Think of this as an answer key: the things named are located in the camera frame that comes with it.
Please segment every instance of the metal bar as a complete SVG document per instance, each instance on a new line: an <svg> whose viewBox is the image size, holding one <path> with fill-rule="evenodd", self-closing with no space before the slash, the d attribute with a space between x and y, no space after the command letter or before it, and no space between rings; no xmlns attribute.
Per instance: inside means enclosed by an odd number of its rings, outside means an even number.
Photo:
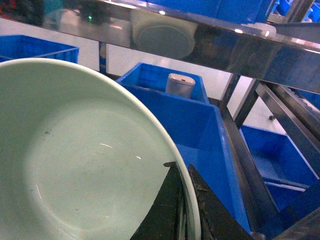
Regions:
<svg viewBox="0 0 320 240"><path fill-rule="evenodd" d="M265 84L259 84L256 92L319 176L320 142Z"/></svg>
<svg viewBox="0 0 320 240"><path fill-rule="evenodd" d="M267 21L269 23L277 23L277 24L281 24L284 22L284 16L281 16L279 14L274 14L274 13L270 13Z"/></svg>
<svg viewBox="0 0 320 240"><path fill-rule="evenodd" d="M320 207L320 180L281 210L259 229L266 240L318 240L320 238L318 216Z"/></svg>
<svg viewBox="0 0 320 240"><path fill-rule="evenodd" d="M301 94L285 86L266 84L286 107L320 141L320 110L313 107Z"/></svg>
<svg viewBox="0 0 320 240"><path fill-rule="evenodd" d="M223 112L227 108L227 104L228 104L232 94L234 93L234 90L239 82L240 77L241 77L240 75L231 74L231 76L226 84L226 87L223 91L222 99L219 103L219 108L220 108L221 112Z"/></svg>
<svg viewBox="0 0 320 240"><path fill-rule="evenodd" d="M107 45L99 41L99 72L107 73Z"/></svg>
<svg viewBox="0 0 320 240"><path fill-rule="evenodd" d="M315 0L294 0L285 15L284 23L300 23L306 16L309 8L314 4Z"/></svg>
<svg viewBox="0 0 320 240"><path fill-rule="evenodd" d="M5 8L1 14L61 33L320 93L318 43L138 0L76 1L42 18L37 12L25 18ZM161 31L153 38L147 32L155 26L168 26L181 39L168 40ZM146 38L140 42L142 33Z"/></svg>
<svg viewBox="0 0 320 240"><path fill-rule="evenodd" d="M278 235L274 240L320 240L319 226L320 207L284 231L282 234Z"/></svg>
<svg viewBox="0 0 320 240"><path fill-rule="evenodd" d="M215 99L215 98L212 98L212 97L208 97L208 99L209 99L209 103L212 104L212 105L218 106L219 103L220 103L220 100L218 100L218 99Z"/></svg>
<svg viewBox="0 0 320 240"><path fill-rule="evenodd" d="M231 146L250 228L255 231L273 218L278 213L278 208L228 110L224 112L222 119Z"/></svg>
<svg viewBox="0 0 320 240"><path fill-rule="evenodd" d="M278 34L320 44L320 22L276 23L272 25Z"/></svg>
<svg viewBox="0 0 320 240"><path fill-rule="evenodd" d="M240 102L240 105L234 113L233 119L238 129L240 129L242 124L244 124L249 112L251 111L252 107L255 105L258 99L256 88L259 85L259 82L260 81L256 79L252 80L247 91L244 94L243 99Z"/></svg>

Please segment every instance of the blue plastic tray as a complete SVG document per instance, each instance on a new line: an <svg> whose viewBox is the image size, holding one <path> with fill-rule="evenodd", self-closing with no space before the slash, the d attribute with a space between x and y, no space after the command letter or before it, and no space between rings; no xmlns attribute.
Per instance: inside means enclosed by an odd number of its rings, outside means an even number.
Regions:
<svg viewBox="0 0 320 240"><path fill-rule="evenodd" d="M0 36L0 63L13 59L48 58L78 63L79 48L25 35Z"/></svg>
<svg viewBox="0 0 320 240"><path fill-rule="evenodd" d="M277 8L277 6L280 4L280 1L279 0L277 0L275 3L274 3L274 5L273 5L273 7L272 7L272 10L271 10L271 14L273 14L274 13L274 11L276 10L276 8Z"/></svg>
<svg viewBox="0 0 320 240"><path fill-rule="evenodd" d="M245 125L241 130L265 181L297 187L315 183L315 173L287 135Z"/></svg>
<svg viewBox="0 0 320 240"><path fill-rule="evenodd" d="M306 189L286 184L265 182L269 192L278 207L279 211L288 206L294 199L302 194Z"/></svg>
<svg viewBox="0 0 320 240"><path fill-rule="evenodd" d="M276 7L276 10L282 15L285 16L291 7L293 0L280 0L279 5ZM304 16L303 20L306 20L309 15L313 12L312 8Z"/></svg>
<svg viewBox="0 0 320 240"><path fill-rule="evenodd" d="M320 3L315 2L312 5L313 12L310 14L312 21L319 22L320 21Z"/></svg>
<svg viewBox="0 0 320 240"><path fill-rule="evenodd" d="M272 0L143 0L171 9L199 14L236 24L264 23Z"/></svg>
<svg viewBox="0 0 320 240"><path fill-rule="evenodd" d="M250 232L219 109L152 89L123 86L157 117L185 164L194 165L231 215Z"/></svg>
<svg viewBox="0 0 320 240"><path fill-rule="evenodd" d="M320 94L299 90L299 92L317 109L320 110Z"/></svg>
<svg viewBox="0 0 320 240"><path fill-rule="evenodd" d="M209 104L209 99L206 94L202 77L183 71L177 71L146 63L138 63L129 72L120 77L117 80L117 83L126 86L136 86L139 88L153 89L164 92L166 90L168 76L171 73L181 74L193 78L195 81L195 86L191 94L191 100Z"/></svg>

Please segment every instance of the white round object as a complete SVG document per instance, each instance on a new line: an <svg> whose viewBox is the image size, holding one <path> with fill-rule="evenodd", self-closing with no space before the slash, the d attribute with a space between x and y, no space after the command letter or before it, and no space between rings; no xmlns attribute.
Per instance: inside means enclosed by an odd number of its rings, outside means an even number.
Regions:
<svg viewBox="0 0 320 240"><path fill-rule="evenodd" d="M165 92L189 99L194 90L196 81L176 73L170 73L166 82Z"/></svg>
<svg viewBox="0 0 320 240"><path fill-rule="evenodd" d="M141 51L181 59L195 47L194 22L132 10L131 24L133 42Z"/></svg>
<svg viewBox="0 0 320 240"><path fill-rule="evenodd" d="M153 114L106 76L66 61L0 63L0 240L130 239L175 161L190 239L187 168Z"/></svg>

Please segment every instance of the bowl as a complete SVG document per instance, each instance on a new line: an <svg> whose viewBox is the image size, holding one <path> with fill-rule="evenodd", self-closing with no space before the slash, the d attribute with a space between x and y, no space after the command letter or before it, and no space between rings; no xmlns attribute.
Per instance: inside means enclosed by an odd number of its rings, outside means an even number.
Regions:
<svg viewBox="0 0 320 240"><path fill-rule="evenodd" d="M153 114L86 67L0 63L0 240L130 239L176 162L189 239L201 236L187 168Z"/></svg>

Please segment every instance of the white floor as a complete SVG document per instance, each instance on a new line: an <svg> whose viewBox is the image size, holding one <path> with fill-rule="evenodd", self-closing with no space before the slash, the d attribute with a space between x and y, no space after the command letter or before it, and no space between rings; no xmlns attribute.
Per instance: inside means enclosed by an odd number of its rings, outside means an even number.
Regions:
<svg viewBox="0 0 320 240"><path fill-rule="evenodd" d="M0 18L0 35L12 34L28 35L31 37L78 46L80 47L78 63L93 70L99 70L97 41ZM191 63L185 63L166 57L155 56L148 53L142 53L136 50L114 45L107 45L107 56L108 72L119 76L125 74L129 69L139 62L154 64L199 75L203 79L208 97L215 99L220 99L222 97L223 91L230 76L230 73L228 72L198 66ZM243 98L250 81L251 79L248 77L241 77L228 104L228 108L232 115L235 113L241 99ZM269 120L270 115L272 115L272 113L259 98L244 124L285 134L284 129L276 119L273 121Z"/></svg>

